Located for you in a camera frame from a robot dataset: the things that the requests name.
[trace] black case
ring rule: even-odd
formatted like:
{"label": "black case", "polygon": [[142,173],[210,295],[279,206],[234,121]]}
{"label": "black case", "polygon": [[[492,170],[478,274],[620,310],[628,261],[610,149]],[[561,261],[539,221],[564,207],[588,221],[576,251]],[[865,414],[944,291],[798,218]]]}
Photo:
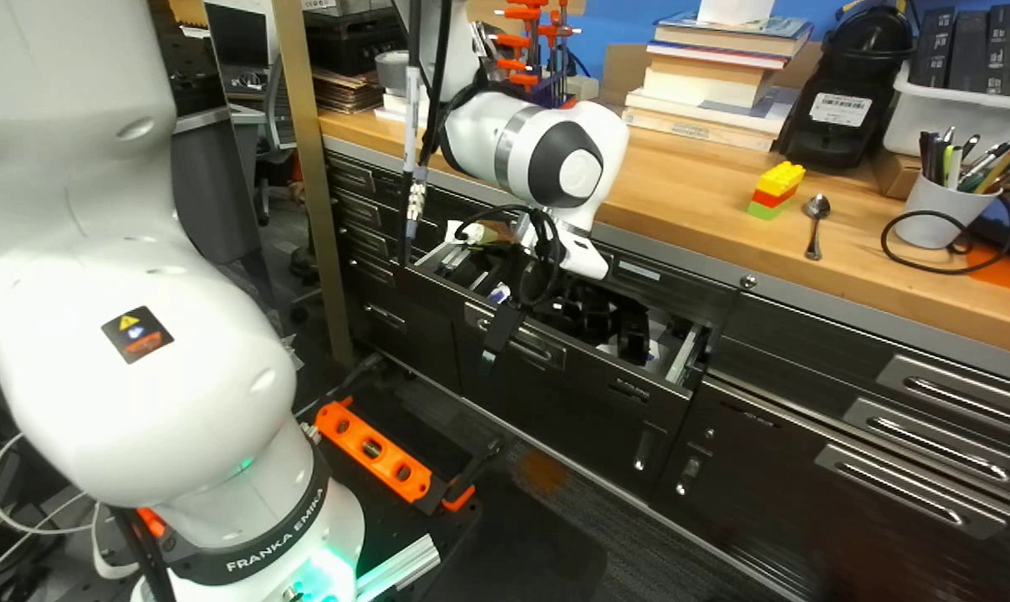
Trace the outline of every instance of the black case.
{"label": "black case", "polygon": [[910,45],[910,23],[894,6],[868,6],[843,20],[827,36],[823,59],[785,117],[777,150],[804,166],[858,163],[886,129],[894,78],[910,58]]}

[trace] pen holder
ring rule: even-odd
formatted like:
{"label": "pen holder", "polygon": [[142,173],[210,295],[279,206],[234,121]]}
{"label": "pen holder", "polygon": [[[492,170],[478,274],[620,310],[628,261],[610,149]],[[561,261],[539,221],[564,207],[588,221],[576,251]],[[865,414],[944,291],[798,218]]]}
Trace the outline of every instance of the pen holder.
{"label": "pen holder", "polygon": [[962,233],[962,229],[977,221],[977,214],[993,197],[996,193],[962,193],[939,187],[930,177],[917,177],[898,214],[896,237],[914,248],[945,248]]}

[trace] robot logo sticker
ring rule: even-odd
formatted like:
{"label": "robot logo sticker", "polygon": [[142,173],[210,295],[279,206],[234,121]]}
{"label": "robot logo sticker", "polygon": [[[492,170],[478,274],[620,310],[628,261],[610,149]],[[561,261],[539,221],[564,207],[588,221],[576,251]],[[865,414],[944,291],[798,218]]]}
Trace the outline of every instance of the robot logo sticker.
{"label": "robot logo sticker", "polygon": [[105,320],[101,331],[123,354],[127,365],[175,340],[171,331],[157,320],[157,315],[149,315],[149,307],[142,304]]}

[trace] wooden workbench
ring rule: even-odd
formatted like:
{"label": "wooden workbench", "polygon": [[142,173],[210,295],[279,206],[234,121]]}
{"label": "wooden workbench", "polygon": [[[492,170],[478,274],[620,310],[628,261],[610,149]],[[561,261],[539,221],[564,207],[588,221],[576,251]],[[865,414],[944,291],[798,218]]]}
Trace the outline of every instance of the wooden workbench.
{"label": "wooden workbench", "polygon": [[[402,129],[375,115],[324,115],[321,130],[402,156]],[[750,218],[746,197],[772,163],[772,153],[634,130],[597,221],[1010,353],[1010,287],[884,259],[880,231],[901,206],[880,197],[865,166],[808,173],[777,221]],[[830,193],[832,218],[819,233],[823,261],[804,261],[808,218],[798,206],[817,190]]]}

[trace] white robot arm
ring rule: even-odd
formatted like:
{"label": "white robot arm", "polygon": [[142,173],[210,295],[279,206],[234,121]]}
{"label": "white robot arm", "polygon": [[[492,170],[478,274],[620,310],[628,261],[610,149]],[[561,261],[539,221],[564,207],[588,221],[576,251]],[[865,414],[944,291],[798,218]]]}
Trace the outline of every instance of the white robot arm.
{"label": "white robot arm", "polygon": [[[419,64],[433,82],[439,18],[451,9],[440,104],[453,104],[481,72],[478,36],[462,0],[422,0]],[[564,245],[561,269],[606,279],[609,266],[588,240],[597,206],[609,197],[628,149],[628,129],[603,104],[539,107],[481,90],[445,115],[440,150],[451,166],[545,207]]]}
{"label": "white robot arm", "polygon": [[177,224],[171,130],[142,0],[0,0],[0,389],[66,481],[171,524],[177,602],[259,602],[363,521],[292,349]]}

